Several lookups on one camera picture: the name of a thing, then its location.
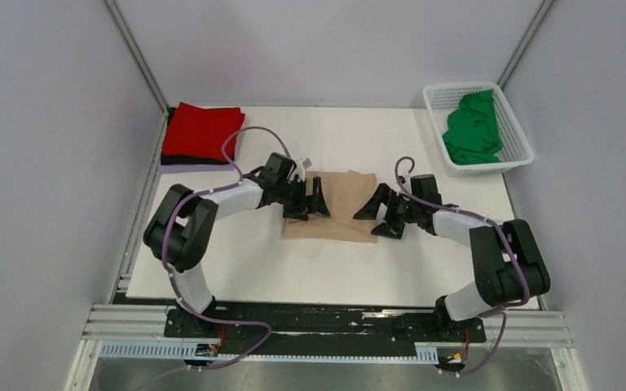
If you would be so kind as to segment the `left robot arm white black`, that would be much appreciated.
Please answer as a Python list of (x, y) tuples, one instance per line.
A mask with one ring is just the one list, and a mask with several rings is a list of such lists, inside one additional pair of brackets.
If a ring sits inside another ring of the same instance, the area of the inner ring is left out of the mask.
[(237, 213), (280, 204), (288, 218), (329, 217), (320, 178), (306, 193), (303, 165), (273, 152), (266, 164), (240, 173), (237, 182), (205, 191), (170, 187), (143, 233), (143, 243), (168, 273), (176, 308), (165, 323), (168, 337), (211, 336), (216, 327), (264, 327), (269, 332), (333, 332), (338, 314), (322, 305), (219, 300), (207, 284), (202, 260), (215, 224)]

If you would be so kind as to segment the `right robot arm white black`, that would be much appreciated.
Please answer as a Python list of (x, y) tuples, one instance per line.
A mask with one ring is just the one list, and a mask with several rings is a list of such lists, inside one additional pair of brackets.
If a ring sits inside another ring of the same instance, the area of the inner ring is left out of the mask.
[(353, 218), (374, 220), (385, 207), (384, 218), (372, 230), (375, 236), (402, 239), (405, 227), (413, 224), (469, 248), (473, 281), (437, 299), (433, 312), (425, 318), (437, 336), (453, 340), (485, 314), (549, 292), (549, 272), (527, 221), (496, 222), (445, 204), (432, 174), (412, 177), (407, 183), (411, 187), (408, 194), (380, 184)]

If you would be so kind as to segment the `beige t shirt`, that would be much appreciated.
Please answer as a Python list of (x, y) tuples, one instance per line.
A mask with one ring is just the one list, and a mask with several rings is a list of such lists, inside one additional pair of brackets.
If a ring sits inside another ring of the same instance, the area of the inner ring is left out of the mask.
[(355, 171), (306, 173), (306, 191), (312, 191), (312, 179), (319, 177), (324, 201), (331, 217), (311, 215), (307, 221), (284, 219), (281, 237), (284, 239), (330, 239), (354, 243), (375, 244), (371, 234), (375, 219), (355, 220), (353, 216), (370, 200), (377, 189), (375, 174)]

